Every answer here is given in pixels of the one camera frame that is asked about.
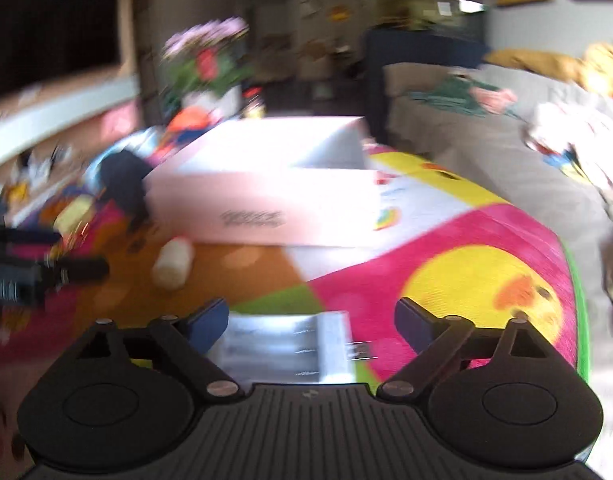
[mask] vase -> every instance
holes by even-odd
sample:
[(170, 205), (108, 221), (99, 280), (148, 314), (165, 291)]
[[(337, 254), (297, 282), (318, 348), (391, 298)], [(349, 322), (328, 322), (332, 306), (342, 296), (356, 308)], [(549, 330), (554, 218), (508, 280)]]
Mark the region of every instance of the vase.
[(232, 87), (222, 97), (210, 90), (203, 92), (190, 92), (182, 100), (184, 108), (196, 106), (206, 112), (216, 110), (224, 119), (240, 113), (242, 109), (242, 88), (240, 85)]

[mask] yellow circle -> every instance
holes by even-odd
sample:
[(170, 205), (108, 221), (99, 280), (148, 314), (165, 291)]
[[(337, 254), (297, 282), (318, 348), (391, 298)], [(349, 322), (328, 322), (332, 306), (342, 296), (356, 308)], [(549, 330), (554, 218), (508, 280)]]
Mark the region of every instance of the yellow circle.
[(471, 245), (435, 256), (404, 285), (402, 296), (438, 317), (457, 314), (481, 328), (503, 328), (526, 317), (549, 342), (560, 335), (563, 313), (551, 286), (506, 251)]

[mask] white bottle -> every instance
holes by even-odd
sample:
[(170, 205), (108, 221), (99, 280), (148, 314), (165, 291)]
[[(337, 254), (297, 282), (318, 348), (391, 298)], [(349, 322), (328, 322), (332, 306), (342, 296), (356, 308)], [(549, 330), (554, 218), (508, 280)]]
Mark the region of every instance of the white bottle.
[(155, 285), (167, 290), (182, 288), (189, 277), (194, 255), (193, 244), (186, 238), (176, 237), (166, 243), (151, 272)]

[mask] white shelf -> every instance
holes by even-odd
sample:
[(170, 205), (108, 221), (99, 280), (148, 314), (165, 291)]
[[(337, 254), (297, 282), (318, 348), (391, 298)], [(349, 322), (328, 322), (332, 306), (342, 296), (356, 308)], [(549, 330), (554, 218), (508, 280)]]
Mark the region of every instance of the white shelf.
[(5, 118), (0, 122), (0, 165), (42, 140), (138, 95), (138, 78), (122, 76)]

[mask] white cardboard box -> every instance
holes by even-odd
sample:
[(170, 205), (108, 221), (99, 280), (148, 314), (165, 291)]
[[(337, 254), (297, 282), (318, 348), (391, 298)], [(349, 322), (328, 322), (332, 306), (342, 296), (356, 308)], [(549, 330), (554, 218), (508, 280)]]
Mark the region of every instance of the white cardboard box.
[(369, 246), (380, 208), (361, 118), (227, 121), (145, 179), (155, 221), (200, 242)]

